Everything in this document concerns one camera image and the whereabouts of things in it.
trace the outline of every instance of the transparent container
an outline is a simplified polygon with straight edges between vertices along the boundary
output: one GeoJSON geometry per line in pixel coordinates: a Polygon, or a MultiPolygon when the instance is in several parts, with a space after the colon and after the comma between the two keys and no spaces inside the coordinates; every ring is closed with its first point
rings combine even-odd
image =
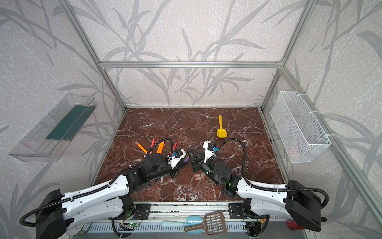
{"type": "Polygon", "coordinates": [[[292,163],[311,162],[332,145],[297,91],[280,91],[270,115],[292,163]]]}
{"type": "Polygon", "coordinates": [[[56,162],[96,108],[93,99],[67,94],[9,154],[24,162],[56,162]]]}

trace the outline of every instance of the light blue shovel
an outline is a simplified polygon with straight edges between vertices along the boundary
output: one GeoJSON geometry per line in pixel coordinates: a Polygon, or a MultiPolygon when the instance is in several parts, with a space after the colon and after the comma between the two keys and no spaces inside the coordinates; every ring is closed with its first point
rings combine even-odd
{"type": "MultiPolygon", "coordinates": [[[[187,222],[179,222],[179,221],[163,221],[162,227],[163,228],[177,228],[177,227],[183,227],[183,226],[192,226],[201,224],[203,222],[203,218],[199,216],[189,216],[187,217],[187,222]]],[[[203,231],[203,229],[194,230],[187,232],[188,234],[199,234],[203,231]]]]}

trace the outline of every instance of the red marker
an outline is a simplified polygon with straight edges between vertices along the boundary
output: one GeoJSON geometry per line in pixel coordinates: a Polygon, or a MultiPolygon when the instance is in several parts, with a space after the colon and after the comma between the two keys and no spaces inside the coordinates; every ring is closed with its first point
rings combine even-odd
{"type": "Polygon", "coordinates": [[[153,146],[154,146],[154,144],[155,144],[155,138],[153,138],[153,139],[152,139],[152,142],[151,142],[151,146],[150,146],[150,148],[151,148],[151,147],[153,147],[153,146]]]}

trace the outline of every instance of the brown scoop handle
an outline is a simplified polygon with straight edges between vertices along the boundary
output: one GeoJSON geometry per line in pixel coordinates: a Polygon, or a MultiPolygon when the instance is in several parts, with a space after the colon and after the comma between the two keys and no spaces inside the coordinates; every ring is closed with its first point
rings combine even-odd
{"type": "Polygon", "coordinates": [[[204,228],[204,224],[203,223],[192,225],[192,226],[185,226],[185,232],[189,232],[189,231],[193,231],[193,230],[198,230],[198,229],[203,229],[203,228],[204,228]]]}

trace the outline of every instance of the leaf pattern wallpaper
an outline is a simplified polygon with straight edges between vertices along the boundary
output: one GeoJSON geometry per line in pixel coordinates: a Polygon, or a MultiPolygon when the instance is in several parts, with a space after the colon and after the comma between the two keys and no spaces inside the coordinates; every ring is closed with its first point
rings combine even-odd
{"type": "MultiPolygon", "coordinates": [[[[318,1],[286,66],[376,191],[381,188],[382,1],[318,1]]],[[[377,223],[330,149],[310,163],[292,164],[269,114],[277,92],[292,90],[283,77],[265,116],[288,177],[323,187],[324,238],[382,238],[377,223]]]]}
{"type": "Polygon", "coordinates": [[[106,87],[58,2],[0,1],[0,238],[35,238],[18,224],[55,189],[92,184],[121,107],[106,87]],[[98,106],[55,163],[22,162],[9,151],[67,93],[98,106]]]}
{"type": "MultiPolygon", "coordinates": [[[[305,0],[70,2],[102,61],[279,61],[305,6],[305,0]]],[[[127,106],[259,106],[275,69],[108,73],[127,106]]]]}

